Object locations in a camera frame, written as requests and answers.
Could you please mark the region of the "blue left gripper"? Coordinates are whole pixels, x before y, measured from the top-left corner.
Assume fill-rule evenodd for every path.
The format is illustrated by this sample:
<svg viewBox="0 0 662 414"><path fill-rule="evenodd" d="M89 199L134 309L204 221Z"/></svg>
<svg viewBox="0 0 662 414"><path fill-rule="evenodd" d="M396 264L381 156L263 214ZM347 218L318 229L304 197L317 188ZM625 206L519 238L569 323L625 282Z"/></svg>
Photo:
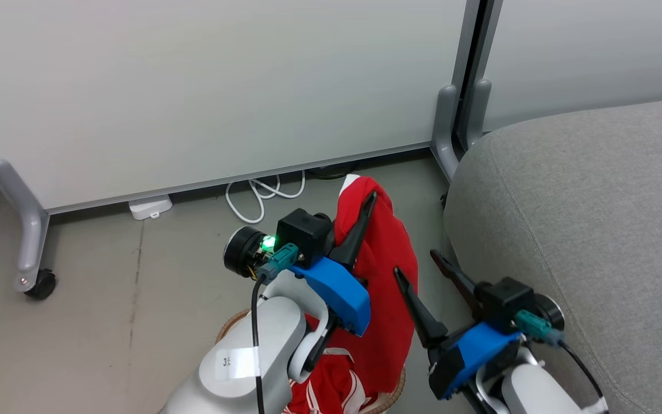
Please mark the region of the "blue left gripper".
<svg viewBox="0 0 662 414"><path fill-rule="evenodd" d="M372 191L344 241L334 241L329 256L319 236L289 238L244 226L224 248L224 267L260 281L266 298L290 299L316 320L328 312L332 327L363 336L371 322L370 294L349 271L357 262L377 201L378 192Z"/></svg>

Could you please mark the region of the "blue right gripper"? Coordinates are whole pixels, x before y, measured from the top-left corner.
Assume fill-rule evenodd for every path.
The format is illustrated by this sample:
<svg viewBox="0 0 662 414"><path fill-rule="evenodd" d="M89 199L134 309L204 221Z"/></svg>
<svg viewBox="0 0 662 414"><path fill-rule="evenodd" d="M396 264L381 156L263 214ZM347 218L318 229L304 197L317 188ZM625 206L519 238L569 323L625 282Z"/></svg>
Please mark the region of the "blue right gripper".
<svg viewBox="0 0 662 414"><path fill-rule="evenodd" d="M544 294L526 294L518 299L480 294L476 298L476 283L458 265L440 251L430 251L430 257L452 281L471 317L481 318L483 312L473 327L447 337L446 325L429 312L402 270L394 268L421 345L433 349L429 383L434 396L449 399L462 393L477 413L520 412L505 400L505 379L520 365L540 365L531 351L533 342L557 346L557 340L545 336L563 333L562 310Z"/></svg>

